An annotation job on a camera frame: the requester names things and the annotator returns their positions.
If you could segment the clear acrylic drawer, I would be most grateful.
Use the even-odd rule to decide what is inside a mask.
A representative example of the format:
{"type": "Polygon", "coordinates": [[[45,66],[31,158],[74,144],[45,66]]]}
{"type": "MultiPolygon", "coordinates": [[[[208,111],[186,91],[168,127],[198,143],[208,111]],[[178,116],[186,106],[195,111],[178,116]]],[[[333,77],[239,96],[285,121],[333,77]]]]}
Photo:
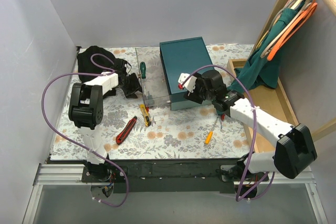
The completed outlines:
{"type": "Polygon", "coordinates": [[[166,85],[166,79],[160,57],[159,47],[138,47],[135,49],[142,86],[140,62],[146,64],[146,93],[150,92],[153,96],[154,105],[148,106],[147,97],[143,95],[144,104],[147,107],[169,108],[171,105],[170,95],[166,85]]]}

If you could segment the long green screwdriver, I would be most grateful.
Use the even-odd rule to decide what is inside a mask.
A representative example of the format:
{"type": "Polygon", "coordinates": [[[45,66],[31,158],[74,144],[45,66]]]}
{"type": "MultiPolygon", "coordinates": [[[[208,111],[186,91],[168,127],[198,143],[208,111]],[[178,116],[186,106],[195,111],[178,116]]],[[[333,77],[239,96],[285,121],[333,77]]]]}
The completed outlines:
{"type": "Polygon", "coordinates": [[[141,73],[141,80],[142,80],[142,90],[143,95],[147,96],[146,87],[145,87],[145,79],[146,79],[146,64],[144,61],[140,62],[140,73],[141,73]]]}

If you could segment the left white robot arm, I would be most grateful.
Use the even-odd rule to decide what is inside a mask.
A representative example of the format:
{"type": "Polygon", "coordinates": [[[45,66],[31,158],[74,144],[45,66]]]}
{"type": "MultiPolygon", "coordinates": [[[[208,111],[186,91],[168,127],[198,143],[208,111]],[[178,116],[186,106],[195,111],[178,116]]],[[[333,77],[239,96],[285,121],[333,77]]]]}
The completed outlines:
{"type": "Polygon", "coordinates": [[[100,123],[103,119],[103,99],[116,94],[116,88],[121,88],[127,99],[136,99],[137,92],[142,88],[136,74],[128,74],[131,65],[123,60],[110,60],[108,66],[90,62],[98,67],[94,72],[85,72],[89,81],[81,81],[72,86],[68,116],[79,129],[84,146],[87,148],[87,159],[84,162],[90,175],[100,182],[106,182],[112,177],[112,168],[106,159],[108,153],[101,137],[100,123]]]}

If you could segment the teal drawer box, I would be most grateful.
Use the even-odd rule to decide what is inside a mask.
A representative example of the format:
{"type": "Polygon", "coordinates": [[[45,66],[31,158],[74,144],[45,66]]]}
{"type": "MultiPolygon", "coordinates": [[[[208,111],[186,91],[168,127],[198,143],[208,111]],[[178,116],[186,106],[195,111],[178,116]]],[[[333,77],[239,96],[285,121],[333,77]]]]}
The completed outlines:
{"type": "Polygon", "coordinates": [[[186,90],[178,88],[178,79],[182,73],[211,65],[212,61],[202,37],[160,42],[160,58],[170,95],[171,110],[177,111],[200,106],[184,98],[186,90]]]}

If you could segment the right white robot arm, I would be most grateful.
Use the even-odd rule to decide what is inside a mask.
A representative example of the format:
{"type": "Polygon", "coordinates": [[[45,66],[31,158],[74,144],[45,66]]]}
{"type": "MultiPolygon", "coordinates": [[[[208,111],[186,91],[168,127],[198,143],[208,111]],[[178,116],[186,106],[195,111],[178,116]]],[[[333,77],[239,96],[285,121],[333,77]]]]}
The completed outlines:
{"type": "Polygon", "coordinates": [[[256,127],[257,133],[275,147],[272,152],[244,155],[235,166],[223,171],[223,175],[248,181],[258,174],[279,172],[294,179],[317,159],[310,130],[305,125],[293,126],[251,106],[243,94],[226,88],[217,70],[193,75],[182,73],[178,82],[180,89],[187,90],[186,99],[199,104],[211,101],[219,114],[256,127]]]}

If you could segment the red small screwdriver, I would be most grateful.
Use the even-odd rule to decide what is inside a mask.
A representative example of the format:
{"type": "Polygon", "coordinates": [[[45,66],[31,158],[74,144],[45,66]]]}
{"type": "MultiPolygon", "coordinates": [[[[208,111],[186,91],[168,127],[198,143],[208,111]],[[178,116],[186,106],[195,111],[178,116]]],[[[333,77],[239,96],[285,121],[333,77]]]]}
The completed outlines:
{"type": "Polygon", "coordinates": [[[220,122],[221,122],[221,123],[220,123],[220,124],[221,124],[221,125],[220,125],[220,126],[221,126],[221,127],[220,127],[220,130],[223,129],[224,119],[225,119],[225,115],[222,114],[221,117],[220,117],[220,120],[221,120],[221,121],[220,121],[220,122]]]}

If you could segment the orange handle screwdriver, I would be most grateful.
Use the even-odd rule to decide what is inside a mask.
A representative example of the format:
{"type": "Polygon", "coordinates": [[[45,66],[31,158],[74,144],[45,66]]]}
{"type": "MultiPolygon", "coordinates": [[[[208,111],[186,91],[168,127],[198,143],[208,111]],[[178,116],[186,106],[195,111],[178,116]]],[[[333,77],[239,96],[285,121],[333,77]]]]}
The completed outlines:
{"type": "Polygon", "coordinates": [[[217,122],[218,122],[218,119],[219,119],[219,117],[216,118],[216,120],[215,120],[215,122],[214,122],[214,124],[213,124],[213,126],[212,126],[212,128],[211,128],[211,130],[209,131],[209,133],[208,133],[208,135],[207,135],[207,137],[206,137],[206,139],[205,139],[205,142],[204,142],[204,143],[205,143],[206,145],[209,144],[210,140],[212,139],[213,132],[214,132],[215,126],[216,126],[216,124],[217,124],[217,122]]]}

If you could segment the small green screwdriver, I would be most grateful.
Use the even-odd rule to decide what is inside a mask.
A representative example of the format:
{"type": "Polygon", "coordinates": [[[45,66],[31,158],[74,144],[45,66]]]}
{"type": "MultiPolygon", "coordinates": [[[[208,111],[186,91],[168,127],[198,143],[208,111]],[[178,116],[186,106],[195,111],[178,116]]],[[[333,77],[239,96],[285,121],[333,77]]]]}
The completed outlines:
{"type": "Polygon", "coordinates": [[[150,94],[150,92],[147,93],[147,103],[148,106],[153,106],[154,105],[154,100],[153,100],[153,96],[150,94]]]}

